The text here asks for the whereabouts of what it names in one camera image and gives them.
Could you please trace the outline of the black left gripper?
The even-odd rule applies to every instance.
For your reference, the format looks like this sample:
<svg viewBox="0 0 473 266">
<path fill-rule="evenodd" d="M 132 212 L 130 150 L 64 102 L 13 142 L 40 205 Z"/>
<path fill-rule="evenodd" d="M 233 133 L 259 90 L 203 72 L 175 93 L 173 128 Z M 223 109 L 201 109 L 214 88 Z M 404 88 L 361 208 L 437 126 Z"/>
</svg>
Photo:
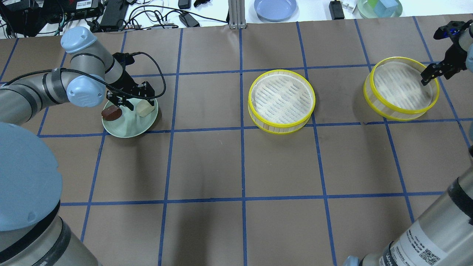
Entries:
<svg viewBox="0 0 473 266">
<path fill-rule="evenodd" d="M 130 111 L 135 110 L 135 106 L 130 101 L 132 98 L 143 99 L 155 96 L 155 91 L 149 82 L 144 81 L 142 84 L 137 84 L 128 72 L 123 72 L 118 81 L 111 84 L 115 90 L 108 91 L 106 99 L 110 101 L 113 106 L 120 108 L 125 106 Z"/>
</svg>

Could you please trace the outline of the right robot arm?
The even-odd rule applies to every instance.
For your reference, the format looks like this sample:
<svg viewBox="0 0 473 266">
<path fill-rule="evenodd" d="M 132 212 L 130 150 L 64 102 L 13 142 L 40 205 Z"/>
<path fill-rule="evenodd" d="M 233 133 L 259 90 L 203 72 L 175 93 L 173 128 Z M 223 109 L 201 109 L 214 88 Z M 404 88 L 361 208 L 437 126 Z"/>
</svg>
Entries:
<svg viewBox="0 0 473 266">
<path fill-rule="evenodd" d="M 363 94 L 384 118 L 407 122 L 429 110 L 439 97 L 439 77 L 450 79 L 472 71 L 472 21 L 450 21 L 435 40 L 450 39 L 441 62 L 424 66 L 406 57 L 378 62 L 368 74 Z M 455 178 L 446 191 L 397 239 L 380 253 L 348 256 L 345 266 L 471 266 L 472 167 Z"/>
</svg>

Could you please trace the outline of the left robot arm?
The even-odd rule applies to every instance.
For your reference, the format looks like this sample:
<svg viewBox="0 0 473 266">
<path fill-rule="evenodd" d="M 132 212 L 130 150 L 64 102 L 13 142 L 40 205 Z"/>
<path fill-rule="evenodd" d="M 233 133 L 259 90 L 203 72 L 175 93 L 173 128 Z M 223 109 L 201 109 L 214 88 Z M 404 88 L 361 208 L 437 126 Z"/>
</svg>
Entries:
<svg viewBox="0 0 473 266">
<path fill-rule="evenodd" d="M 69 68 L 24 74 L 1 86 L 1 265 L 99 266 L 58 212 L 62 176 L 49 147 L 22 128 L 39 111 L 70 102 L 95 107 L 107 99 L 102 124 L 113 136 L 138 136 L 157 118 L 157 95 L 126 71 L 135 53 L 110 54 L 89 29 L 61 38 Z"/>
</svg>

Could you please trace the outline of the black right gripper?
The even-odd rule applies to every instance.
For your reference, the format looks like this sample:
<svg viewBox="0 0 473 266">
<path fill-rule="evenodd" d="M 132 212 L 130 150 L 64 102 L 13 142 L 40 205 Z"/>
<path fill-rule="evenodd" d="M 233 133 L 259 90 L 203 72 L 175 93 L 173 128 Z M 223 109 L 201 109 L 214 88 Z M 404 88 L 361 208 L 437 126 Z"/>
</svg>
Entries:
<svg viewBox="0 0 473 266">
<path fill-rule="evenodd" d="M 450 79 L 460 71 L 472 71 L 473 24 L 468 21 L 451 21 L 439 27 L 433 35 L 435 40 L 448 38 L 452 45 L 445 52 L 444 59 L 429 64 L 421 72 L 421 84 L 427 86 L 433 79 Z"/>
</svg>

